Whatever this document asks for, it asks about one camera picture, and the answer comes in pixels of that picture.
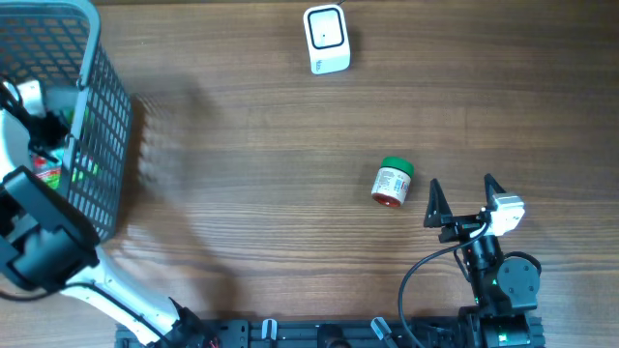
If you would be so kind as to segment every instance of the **red jar bottom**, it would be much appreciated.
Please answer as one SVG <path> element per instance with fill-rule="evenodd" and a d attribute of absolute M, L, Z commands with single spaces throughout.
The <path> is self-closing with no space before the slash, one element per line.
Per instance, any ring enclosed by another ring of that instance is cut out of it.
<path fill-rule="evenodd" d="M 375 193 L 371 197 L 374 198 L 376 202 L 387 207 L 397 208 L 401 205 L 401 203 L 394 197 L 390 197 L 382 193 Z"/>

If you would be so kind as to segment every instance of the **green lid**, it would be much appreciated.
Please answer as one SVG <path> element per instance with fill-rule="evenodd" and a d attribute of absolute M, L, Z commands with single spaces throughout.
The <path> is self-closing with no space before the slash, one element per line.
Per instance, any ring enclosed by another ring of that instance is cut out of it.
<path fill-rule="evenodd" d="M 380 164 L 381 167 L 390 167 L 403 171 L 408 174 L 409 177 L 413 177 L 413 173 L 415 173 L 415 167 L 406 159 L 401 158 L 385 158 L 383 162 Z"/>

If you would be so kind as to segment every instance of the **wooden table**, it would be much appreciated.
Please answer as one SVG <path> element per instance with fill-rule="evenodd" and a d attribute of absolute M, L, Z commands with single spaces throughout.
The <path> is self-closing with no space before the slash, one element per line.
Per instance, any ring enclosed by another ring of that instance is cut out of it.
<path fill-rule="evenodd" d="M 462 215 L 490 172 L 527 204 L 501 243 L 544 264 L 548 346 L 615 346 L 619 7 L 352 0 L 352 65 L 314 76 L 312 5 L 100 7 L 136 114 L 109 253 L 204 317 L 395 317 L 405 271 L 443 247 L 430 179 Z M 398 210 L 369 194 L 386 156 L 416 166 Z M 451 256 L 405 296 L 408 315 L 471 304 Z M 112 346 L 86 304 L 0 305 L 0 346 Z"/>

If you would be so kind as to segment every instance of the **jar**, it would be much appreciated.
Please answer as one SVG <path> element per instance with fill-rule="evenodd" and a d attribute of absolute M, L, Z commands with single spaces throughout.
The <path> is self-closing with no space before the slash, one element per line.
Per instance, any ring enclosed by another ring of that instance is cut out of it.
<path fill-rule="evenodd" d="M 387 157 L 383 159 L 376 174 L 371 197 L 387 207 L 397 208 L 404 203 L 410 179 L 415 167 L 406 159 Z"/>

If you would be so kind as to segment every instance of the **gray basket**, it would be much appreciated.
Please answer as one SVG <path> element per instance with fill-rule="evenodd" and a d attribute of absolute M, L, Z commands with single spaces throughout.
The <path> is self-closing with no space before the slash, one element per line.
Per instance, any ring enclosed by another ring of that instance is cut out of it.
<path fill-rule="evenodd" d="M 99 42 L 86 0 L 0 2 L 0 72 L 45 89 L 74 87 L 74 119 L 58 191 L 103 241 L 114 235 L 132 124 L 130 98 Z"/>

